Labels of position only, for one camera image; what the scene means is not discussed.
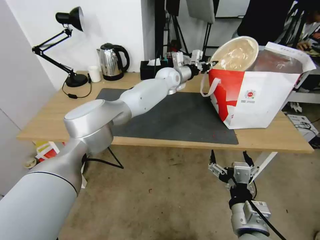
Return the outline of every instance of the wooden table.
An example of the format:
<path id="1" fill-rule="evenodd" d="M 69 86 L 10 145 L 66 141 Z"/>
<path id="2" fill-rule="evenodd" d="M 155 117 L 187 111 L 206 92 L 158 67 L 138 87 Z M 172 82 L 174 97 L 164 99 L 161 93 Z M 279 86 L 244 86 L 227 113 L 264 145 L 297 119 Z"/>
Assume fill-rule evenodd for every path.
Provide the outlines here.
<path id="1" fill-rule="evenodd" d="M 196 76 L 194 79 L 188 81 L 182 92 L 199 92 L 201 78 L 202 76 Z M 121 80 L 114 82 L 101 80 L 98 83 L 92 83 L 92 92 L 88 97 L 79 99 L 70 99 L 60 90 L 27 124 L 17 138 L 27 141 L 68 141 L 69 135 L 63 123 L 63 118 L 67 112 L 85 102 L 96 99 L 102 88 L 129 89 L 139 82 L 139 73 L 126 73 Z M 64 89 L 67 93 L 85 96 L 89 92 L 90 86 L 89 84 L 78 88 L 65 86 Z M 208 89 L 208 82 L 206 82 L 204 91 Z M 235 133 L 239 141 L 238 145 L 117 136 L 114 137 L 112 144 L 262 151 L 263 153 L 256 162 L 256 165 L 260 166 L 261 170 L 272 160 L 277 152 L 313 152 L 311 146 L 282 112 L 276 115 L 270 126 L 266 129 L 239 129 L 235 130 Z"/>

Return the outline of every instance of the lamp base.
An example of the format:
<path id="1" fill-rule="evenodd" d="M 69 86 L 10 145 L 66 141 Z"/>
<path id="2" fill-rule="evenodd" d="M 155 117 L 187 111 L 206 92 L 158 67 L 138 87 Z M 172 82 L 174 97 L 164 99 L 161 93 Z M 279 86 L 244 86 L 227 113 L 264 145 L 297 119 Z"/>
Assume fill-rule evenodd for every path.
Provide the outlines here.
<path id="1" fill-rule="evenodd" d="M 83 74 L 70 75 L 66 80 L 68 87 L 80 87 L 88 82 L 88 78 Z"/>

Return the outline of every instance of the concrete floor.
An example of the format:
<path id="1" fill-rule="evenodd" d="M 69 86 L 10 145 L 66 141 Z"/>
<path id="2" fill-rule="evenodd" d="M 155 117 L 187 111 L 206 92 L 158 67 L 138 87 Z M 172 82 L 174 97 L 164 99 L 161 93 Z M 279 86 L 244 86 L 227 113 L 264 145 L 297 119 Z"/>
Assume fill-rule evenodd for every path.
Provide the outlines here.
<path id="1" fill-rule="evenodd" d="M 318 105 L 307 105 L 310 120 Z M 209 170 L 209 150 L 112 146 L 125 169 L 91 162 L 60 240 L 237 239 L 229 192 Z M 242 153 L 215 151 L 221 166 Z M 252 158 L 259 153 L 249 152 Z M 109 152 L 96 156 L 113 161 Z M 271 222 L 290 240 L 312 239 L 320 230 L 320 150 L 279 153 L 256 180 L 257 200 L 267 202 Z M 271 232 L 272 239 L 278 239 Z"/>

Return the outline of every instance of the black desk mat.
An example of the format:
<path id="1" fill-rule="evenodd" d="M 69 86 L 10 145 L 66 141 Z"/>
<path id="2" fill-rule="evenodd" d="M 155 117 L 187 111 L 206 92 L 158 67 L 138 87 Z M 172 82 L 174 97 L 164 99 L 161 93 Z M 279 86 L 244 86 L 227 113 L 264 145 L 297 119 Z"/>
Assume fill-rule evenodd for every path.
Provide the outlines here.
<path id="1" fill-rule="evenodd" d="M 124 91 L 103 88 L 97 99 L 114 101 Z M 210 98 L 203 98 L 200 93 L 168 95 L 149 112 L 127 124 L 113 126 L 112 133 L 121 137 L 238 144 L 234 130 L 224 125 Z"/>

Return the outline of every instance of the bag handle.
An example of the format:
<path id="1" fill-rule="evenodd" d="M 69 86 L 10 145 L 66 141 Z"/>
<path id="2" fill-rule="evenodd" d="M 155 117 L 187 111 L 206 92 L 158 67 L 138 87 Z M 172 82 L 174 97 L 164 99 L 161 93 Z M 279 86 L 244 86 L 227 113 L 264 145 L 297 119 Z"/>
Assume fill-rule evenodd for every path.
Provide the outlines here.
<path id="1" fill-rule="evenodd" d="M 215 78 L 210 86 L 208 94 L 204 94 L 203 85 L 204 85 L 204 81 L 206 80 L 206 76 L 207 76 L 207 72 L 203 75 L 201 80 L 201 85 L 200 85 L 200 93 L 203 97 L 209 97 L 216 90 L 216 87 L 218 86 L 218 84 L 221 83 L 221 79 Z"/>

